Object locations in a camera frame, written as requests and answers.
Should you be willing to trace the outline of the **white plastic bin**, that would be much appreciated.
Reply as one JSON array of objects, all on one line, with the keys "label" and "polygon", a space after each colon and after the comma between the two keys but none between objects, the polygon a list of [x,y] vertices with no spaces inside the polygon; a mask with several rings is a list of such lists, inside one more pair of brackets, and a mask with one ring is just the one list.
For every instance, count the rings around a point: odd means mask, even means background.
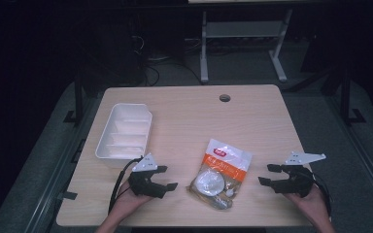
[{"label": "white plastic bin", "polygon": [[111,168],[123,167],[146,153],[153,115],[145,104],[116,104],[95,151]]}]

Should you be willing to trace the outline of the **clear packet with orange label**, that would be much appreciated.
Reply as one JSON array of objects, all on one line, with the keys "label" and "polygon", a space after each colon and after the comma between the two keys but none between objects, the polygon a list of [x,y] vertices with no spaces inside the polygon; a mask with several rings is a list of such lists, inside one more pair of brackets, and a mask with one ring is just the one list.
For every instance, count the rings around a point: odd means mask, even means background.
[{"label": "clear packet with orange label", "polygon": [[252,158],[248,151],[211,139],[200,169],[186,190],[214,209],[230,209]]}]

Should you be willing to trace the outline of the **black metal stand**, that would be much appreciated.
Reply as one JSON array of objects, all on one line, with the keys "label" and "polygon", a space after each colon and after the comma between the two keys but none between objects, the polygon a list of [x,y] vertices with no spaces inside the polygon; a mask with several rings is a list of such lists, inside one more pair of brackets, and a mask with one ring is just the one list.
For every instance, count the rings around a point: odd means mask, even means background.
[{"label": "black metal stand", "polygon": [[366,120],[359,109],[350,108],[351,97],[351,67],[345,64],[342,69],[340,116],[344,123],[351,126],[353,123],[365,123]]},{"label": "black metal stand", "polygon": [[82,77],[77,75],[74,79],[74,90],[75,90],[75,110],[69,111],[64,118],[64,122],[74,123],[78,125],[84,115],[84,105],[83,105],[83,84]]}]

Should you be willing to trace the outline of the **white metal desk frame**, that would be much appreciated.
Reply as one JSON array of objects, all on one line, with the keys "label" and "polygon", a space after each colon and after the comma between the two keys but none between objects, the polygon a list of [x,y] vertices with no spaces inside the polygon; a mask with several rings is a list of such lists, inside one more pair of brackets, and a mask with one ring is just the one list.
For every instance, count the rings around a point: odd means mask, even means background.
[{"label": "white metal desk frame", "polygon": [[219,38],[276,38],[276,47],[269,51],[269,57],[278,80],[282,83],[288,80],[279,55],[288,31],[292,9],[286,11],[282,20],[212,22],[207,20],[206,12],[202,16],[200,53],[200,81],[202,83],[209,81],[207,40]]}]

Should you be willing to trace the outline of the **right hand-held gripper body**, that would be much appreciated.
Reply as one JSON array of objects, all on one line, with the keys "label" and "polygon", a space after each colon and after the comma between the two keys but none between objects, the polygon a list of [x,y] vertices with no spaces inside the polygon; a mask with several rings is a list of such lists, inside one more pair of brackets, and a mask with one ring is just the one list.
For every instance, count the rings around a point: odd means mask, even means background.
[{"label": "right hand-held gripper body", "polygon": [[284,173],[288,174],[286,180],[274,181],[272,187],[276,193],[298,193],[305,197],[310,193],[312,186],[315,184],[321,191],[326,192],[326,187],[319,183],[314,173],[305,167],[312,162],[326,159],[323,153],[305,153],[292,151],[283,166]]}]

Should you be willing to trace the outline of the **black table edge bracket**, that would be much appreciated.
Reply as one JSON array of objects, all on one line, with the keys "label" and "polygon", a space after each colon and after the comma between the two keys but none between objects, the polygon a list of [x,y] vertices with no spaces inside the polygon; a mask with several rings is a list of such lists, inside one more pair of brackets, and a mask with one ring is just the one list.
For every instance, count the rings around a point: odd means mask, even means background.
[{"label": "black table edge bracket", "polygon": [[68,200],[75,200],[77,198],[78,194],[75,192],[69,192],[69,191],[64,191],[60,192],[57,195],[58,200],[63,200],[63,199],[68,199]]}]

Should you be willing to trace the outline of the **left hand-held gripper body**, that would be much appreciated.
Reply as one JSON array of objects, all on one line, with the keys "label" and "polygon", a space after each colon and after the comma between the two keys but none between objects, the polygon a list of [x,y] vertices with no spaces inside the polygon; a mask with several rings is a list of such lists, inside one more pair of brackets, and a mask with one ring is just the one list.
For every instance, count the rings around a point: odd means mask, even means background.
[{"label": "left hand-held gripper body", "polygon": [[130,188],[136,195],[146,195],[153,198],[162,198],[166,192],[160,192],[158,186],[160,183],[154,183],[152,176],[157,173],[157,165],[153,155],[148,153],[140,162],[138,162],[131,171],[128,182]]}]

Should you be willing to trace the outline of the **person's right hand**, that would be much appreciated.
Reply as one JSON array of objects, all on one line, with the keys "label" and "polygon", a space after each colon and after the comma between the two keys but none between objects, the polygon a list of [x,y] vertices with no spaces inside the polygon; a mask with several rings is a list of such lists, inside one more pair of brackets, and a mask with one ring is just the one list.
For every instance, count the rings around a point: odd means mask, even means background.
[{"label": "person's right hand", "polygon": [[291,201],[301,213],[311,222],[313,220],[328,219],[329,215],[324,203],[322,192],[315,185],[305,197],[299,197],[295,193],[287,193],[285,197]]}]

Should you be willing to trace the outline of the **person's left hand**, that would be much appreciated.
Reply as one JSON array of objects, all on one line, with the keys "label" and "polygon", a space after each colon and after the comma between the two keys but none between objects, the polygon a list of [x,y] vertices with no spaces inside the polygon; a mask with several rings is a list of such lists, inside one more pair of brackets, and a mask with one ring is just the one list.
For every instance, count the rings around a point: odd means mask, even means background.
[{"label": "person's left hand", "polygon": [[151,201],[152,198],[146,195],[136,195],[130,188],[128,182],[124,182],[119,188],[119,195],[114,207],[108,214],[113,223],[119,224],[132,215],[142,205]]}]

